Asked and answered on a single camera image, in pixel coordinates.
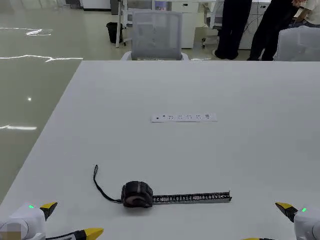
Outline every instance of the black pants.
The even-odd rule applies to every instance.
[[[219,58],[235,59],[244,33],[252,0],[224,0],[222,29],[219,31],[219,46],[215,55]]]
[[[271,0],[254,34],[248,60],[259,60],[264,50],[262,60],[273,61],[278,47],[279,32],[289,26],[297,11],[298,8],[292,5],[292,0]]]

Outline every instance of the tape measure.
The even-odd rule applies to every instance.
[[[149,208],[153,205],[165,204],[213,204],[229,203],[232,199],[230,191],[195,194],[154,195],[152,188],[143,181],[127,182],[121,191],[121,199],[113,199],[106,195],[97,184],[98,165],[95,165],[93,181],[100,193],[109,201],[123,204],[127,208]]]

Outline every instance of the power outlet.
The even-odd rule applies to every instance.
[[[217,122],[215,113],[196,113],[196,114],[155,114],[151,117],[152,123],[165,122]]]

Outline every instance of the desk drawer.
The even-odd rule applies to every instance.
[[[178,13],[197,13],[198,7],[198,2],[174,1],[171,3],[171,11]]]

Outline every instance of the office chair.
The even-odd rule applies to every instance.
[[[121,60],[189,60],[181,52],[182,14],[174,11],[134,12],[132,51]]]
[[[280,31],[276,61],[320,61],[320,28],[301,26]]]
[[[206,24],[210,29],[216,29],[218,31],[221,30],[224,2],[224,0],[216,0],[212,11],[207,5],[204,5],[204,24]],[[201,46],[202,48],[205,48],[206,45],[214,43],[219,43],[219,37],[208,35],[202,39]]]

